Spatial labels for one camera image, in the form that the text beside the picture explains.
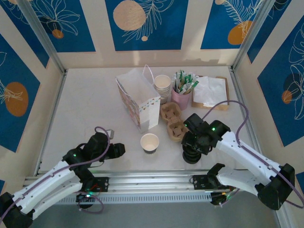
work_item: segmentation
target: stacked paper cups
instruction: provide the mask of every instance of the stacked paper cups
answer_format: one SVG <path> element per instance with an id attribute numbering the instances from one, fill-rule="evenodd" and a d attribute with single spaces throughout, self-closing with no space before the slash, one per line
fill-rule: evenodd
<path id="1" fill-rule="evenodd" d="M 166 75 L 158 75 L 154 79 L 154 88 L 161 96 L 161 105 L 168 101 L 171 89 L 171 79 Z"/>

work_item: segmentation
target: white napkin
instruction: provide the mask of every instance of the white napkin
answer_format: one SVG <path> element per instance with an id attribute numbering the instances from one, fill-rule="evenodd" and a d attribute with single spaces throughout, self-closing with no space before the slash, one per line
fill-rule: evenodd
<path id="1" fill-rule="evenodd" d="M 203 103 L 206 107 L 213 107 L 217 103 L 227 100 L 225 79 L 204 76 L 197 80 L 199 83 L 194 88 L 194 102 Z"/>

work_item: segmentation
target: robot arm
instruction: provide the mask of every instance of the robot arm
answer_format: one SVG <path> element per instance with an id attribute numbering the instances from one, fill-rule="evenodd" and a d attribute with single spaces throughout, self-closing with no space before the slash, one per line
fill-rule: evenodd
<path id="1" fill-rule="evenodd" d="M 216 176 L 217 182 L 248 191 L 258 196 L 270 209 L 280 209 L 292 189 L 273 169 L 295 185 L 295 170 L 292 166 L 280 166 L 242 141 L 239 145 L 236 135 L 220 121 L 214 121 L 209 125 L 198 115 L 193 114 L 184 124 L 189 129 L 182 141 L 183 158 L 186 162 L 198 161 L 201 154 L 207 155 L 212 148 L 218 148 L 244 165 L 248 171 L 237 171 L 223 164 L 216 164 L 209 172 Z"/>
<path id="2" fill-rule="evenodd" d="M 7 211 L 3 222 L 7 228 L 28 228 L 47 208 L 78 191 L 100 192 L 107 189 L 101 182 L 108 178 L 96 178 L 89 171 L 90 161 L 98 158 L 105 151 L 108 138 L 105 134 L 96 132 L 88 143 L 84 143 L 70 150 L 53 169 L 26 188 L 10 195 L 8 192 L 0 196 L 0 217 Z M 110 144 L 108 151 L 99 161 L 114 159 L 125 153 L 121 143 Z M 73 164 L 85 163 L 79 166 L 66 168 Z"/>

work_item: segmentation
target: white table surface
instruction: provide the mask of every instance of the white table surface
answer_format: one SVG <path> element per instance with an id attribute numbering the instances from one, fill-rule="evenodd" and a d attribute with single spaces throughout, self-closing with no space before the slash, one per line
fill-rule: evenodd
<path id="1" fill-rule="evenodd" d="M 200 161 L 194 165 L 187 164 L 182 158 L 180 142 L 170 140 L 166 123 L 160 118 L 159 124 L 147 133 L 156 134 L 160 145 L 156 153 L 147 155 L 140 146 L 140 134 L 131 120 L 121 101 L 115 76 L 125 74 L 132 68 L 92 68 L 69 69 L 57 107 L 55 118 L 51 126 L 46 147 L 43 151 L 41 171 L 48 171 L 62 159 L 70 149 L 81 143 L 86 143 L 95 133 L 96 126 L 115 131 L 112 143 L 123 143 L 126 153 L 105 163 L 95 170 L 103 171 L 172 171 L 172 170 L 207 170 L 216 163 L 223 163 L 234 169 L 244 168 L 229 155 L 218 149 L 213 149 L 208 156 L 202 155 Z M 165 74 L 172 76 L 177 70 L 193 72 L 202 76 L 223 76 L 228 79 L 230 99 L 237 96 L 232 84 L 227 66 L 191 66 L 191 67 L 151 67 L 155 76 Z M 185 120 L 191 114 L 203 115 L 208 109 L 188 108 L 182 111 Z M 214 110 L 206 118 L 211 123 L 220 120 L 232 131 L 243 121 L 238 104 L 230 103 L 227 111 Z M 240 139 L 252 146 L 252 142 L 244 127 Z"/>

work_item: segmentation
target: pink cup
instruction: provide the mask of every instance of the pink cup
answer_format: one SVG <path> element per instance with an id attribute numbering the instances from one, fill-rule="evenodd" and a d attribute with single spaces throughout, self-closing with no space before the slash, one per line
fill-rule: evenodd
<path id="1" fill-rule="evenodd" d="M 186 95 L 178 94 L 174 91 L 174 89 L 172 89 L 171 101 L 177 103 L 181 110 L 185 110 L 188 106 L 190 95 L 191 93 L 188 93 Z"/>

